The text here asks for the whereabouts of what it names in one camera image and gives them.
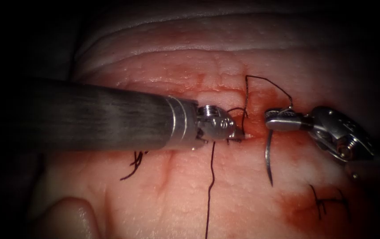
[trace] black suture thread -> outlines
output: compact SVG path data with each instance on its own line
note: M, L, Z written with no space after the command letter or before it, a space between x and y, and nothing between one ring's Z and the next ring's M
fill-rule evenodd
M141 160L142 160L142 159L143 159L143 152L140 151L140 152L138 153L138 156L137 156L137 152L134 151L134 162L132 162L132 163L130 164L130 166L131 166L131 165L134 165L134 170L133 170L128 176L121 178L120 181L125 180L125 179L131 177L131 176L137 171L138 167L139 167L140 164L141 164Z
M342 205L344 205L346 211L347 211L347 216L348 216L348 221L351 222L351 212L349 210L349 204L348 204L348 200L344 197L344 194L342 193L342 191L340 189L337 189L341 195L341 198L338 199L338 198L322 198L322 199L318 199L317 198L317 194L315 193L315 190L314 190L314 187L310 184L310 187L311 189L313 190L313 193L314 193L314 201L315 201L315 205L317 206L317 211L318 211L318 219L321 220L322 219L322 215L320 213L320 205L323 207L323 212L324 214L326 215L326 206L325 206L325 202L334 202L334 203L340 203Z
M293 100L292 100L292 97L284 90L282 89L280 86L278 86L276 83L272 82L271 80L267 79L267 78L264 78L264 77L258 77L258 76L251 76L251 75L246 75L245 79L246 79L246 91L248 91L248 77L252 77L252 78L257 78L257 79L261 79L261 80L265 80L265 81L268 81L270 82L273 86L277 87L279 90L281 90L288 98L289 98L289 101L290 101L290 105L289 105L289 109L293 108Z
M232 108L232 109L227 110L227 112L231 112L231 111L233 111L233 110L242 110L243 113L244 113L244 115L246 116L246 118L249 118L249 116L248 116L248 112L247 112L244 108L242 108L242 107L235 107L235 108Z
M215 182L215 174L213 173L213 152L215 150L215 141L212 144L212 154L211 154L211 173L212 173L212 182L211 185L209 185L208 188L208 211L207 211L207 217L206 217L206 231L205 231L205 239L208 239L208 227L209 227L209 211L211 208L211 189Z

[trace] screw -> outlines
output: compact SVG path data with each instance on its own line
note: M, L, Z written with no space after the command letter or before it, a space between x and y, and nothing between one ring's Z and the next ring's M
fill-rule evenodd
M351 150L348 147L342 147L338 149L342 158L349 158L351 156Z

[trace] metal jaw tip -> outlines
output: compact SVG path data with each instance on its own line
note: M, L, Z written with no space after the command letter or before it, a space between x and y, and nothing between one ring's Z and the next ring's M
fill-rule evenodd
M244 139L243 130L236 126L234 128L234 132L229 136L228 139L231 139L231 140L243 140Z

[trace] skin surface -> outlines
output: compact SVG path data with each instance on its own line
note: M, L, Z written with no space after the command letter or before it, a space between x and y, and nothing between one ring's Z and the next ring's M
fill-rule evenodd
M322 9L286 4L110 6L95 15L72 80L243 107L245 75L287 91L297 112L333 107L380 138L378 69L366 34ZM380 233L380 201L353 184L308 134L275 132L271 187L263 113L286 107L271 84L249 79L246 139L215 146L208 238L366 238ZM241 112L232 114L240 122ZM196 151L46 156L29 219L41 237L204 238L212 142ZM327 214L318 208L325 202Z

